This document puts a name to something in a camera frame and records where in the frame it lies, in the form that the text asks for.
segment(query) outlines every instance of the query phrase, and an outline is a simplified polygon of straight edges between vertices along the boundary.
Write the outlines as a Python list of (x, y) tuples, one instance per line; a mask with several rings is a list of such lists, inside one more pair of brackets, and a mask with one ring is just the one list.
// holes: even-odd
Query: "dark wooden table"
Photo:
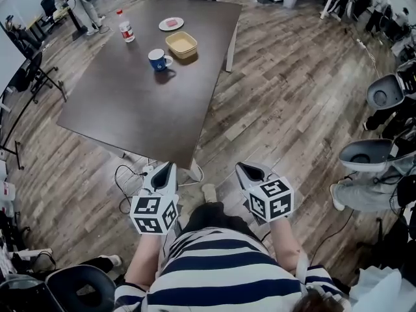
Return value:
[[(127, 44), (118, 31), (114, 33), (84, 72), (58, 125), (190, 168), (224, 57), (230, 42), (235, 43), (240, 13), (241, 6), (231, 3), (144, 1), (127, 13), (136, 39)], [(178, 31), (197, 40), (197, 57), (179, 60), (169, 52), (165, 38), (174, 32), (158, 27), (169, 17), (185, 20)], [(157, 48), (173, 56), (168, 70), (153, 71), (148, 53)]]

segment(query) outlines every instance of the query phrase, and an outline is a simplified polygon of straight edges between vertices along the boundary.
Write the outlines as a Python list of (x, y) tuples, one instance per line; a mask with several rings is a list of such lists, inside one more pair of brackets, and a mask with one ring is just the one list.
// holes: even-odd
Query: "wooden floor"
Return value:
[[(142, 0), (101, 0), (105, 24), (119, 36), (115, 10), (134, 12)], [(355, 42), (356, 30), (333, 18), (321, 20), (320, 0), (299, 0), (296, 10), (281, 4), (260, 5), (256, 0), (219, 0), (243, 5), (232, 73), (222, 72), (196, 150), (205, 172), (204, 183), (216, 185), (226, 212), (240, 215), (262, 237), (259, 227), (242, 206), (234, 167), (238, 161), (259, 162), (287, 177), (296, 189), (296, 212), (291, 216), (296, 236), (309, 256), (320, 241), (340, 229), (350, 210), (337, 212), (329, 186), (346, 171), (337, 160), (343, 146), (376, 134), (364, 132), (362, 121), (371, 113), (365, 91), (377, 78), (366, 51)], [(68, 20), (49, 39), (44, 66), (58, 66), (54, 79), (64, 81), (70, 96), (77, 81), (112, 30), (72, 42)], [(360, 34), (376, 58), (380, 75), (394, 70), (393, 57), (366, 34)], [(30, 94), (12, 94), (6, 104), (5, 133)], [(118, 165), (140, 172), (146, 159), (129, 155), (121, 160), (79, 135), (56, 125), (62, 110), (59, 92), (45, 88), (39, 104), (31, 104), (8, 145), (22, 143), (17, 169), (7, 157), (8, 180), (17, 186), (22, 225), (29, 225), (31, 248), (53, 249), (58, 266), (76, 264), (100, 254), (120, 254), (128, 264), (139, 240), (128, 216), (118, 210), (123, 198), (114, 184)], [(180, 183), (185, 175), (179, 175)], [(140, 180), (120, 170), (128, 194)], [(197, 184), (180, 188), (180, 204), (191, 212), (202, 202)], [(354, 213), (344, 231), (319, 250), (315, 262), (332, 276), (351, 283), (354, 270), (369, 252), (356, 249), (357, 241), (375, 242), (376, 217), (387, 229), (390, 212)], [(271, 251), (270, 242), (266, 246)]]

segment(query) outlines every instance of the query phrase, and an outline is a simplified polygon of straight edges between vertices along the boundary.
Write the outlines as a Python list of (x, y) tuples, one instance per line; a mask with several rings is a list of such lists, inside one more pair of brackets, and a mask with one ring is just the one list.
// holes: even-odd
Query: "gray pants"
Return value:
[(79, 18), (81, 23), (86, 26), (88, 31), (93, 32), (93, 23), (97, 27), (102, 25), (98, 18), (97, 11), (92, 3), (85, 0), (75, 0), (75, 6), (72, 8), (73, 13)]
[[(389, 170), (384, 177), (397, 175), (396, 170)], [(391, 178), (386, 183), (397, 182), (399, 178)], [(334, 198), (341, 204), (363, 212), (383, 211), (390, 209), (390, 197), (397, 184), (386, 185), (375, 183), (373, 177), (362, 177), (355, 180), (345, 180), (337, 184), (333, 190)], [(397, 196), (393, 197), (392, 207), (400, 208)]]

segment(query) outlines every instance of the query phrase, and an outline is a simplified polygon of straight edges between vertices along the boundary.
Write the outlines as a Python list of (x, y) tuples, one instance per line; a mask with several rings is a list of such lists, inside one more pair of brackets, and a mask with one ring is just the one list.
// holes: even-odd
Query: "bottle label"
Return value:
[(120, 30), (122, 32), (122, 35), (123, 35), (124, 39), (128, 39), (128, 38), (132, 37), (132, 35), (133, 35), (133, 30), (132, 30), (130, 24), (126, 25), (125, 27), (120, 27)]

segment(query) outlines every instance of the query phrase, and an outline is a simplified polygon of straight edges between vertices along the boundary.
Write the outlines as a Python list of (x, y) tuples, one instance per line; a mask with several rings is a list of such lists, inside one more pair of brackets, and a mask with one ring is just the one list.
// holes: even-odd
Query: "white mug handle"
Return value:
[(166, 67), (169, 67), (174, 62), (174, 59), (170, 55), (165, 55), (164, 59), (166, 61)]

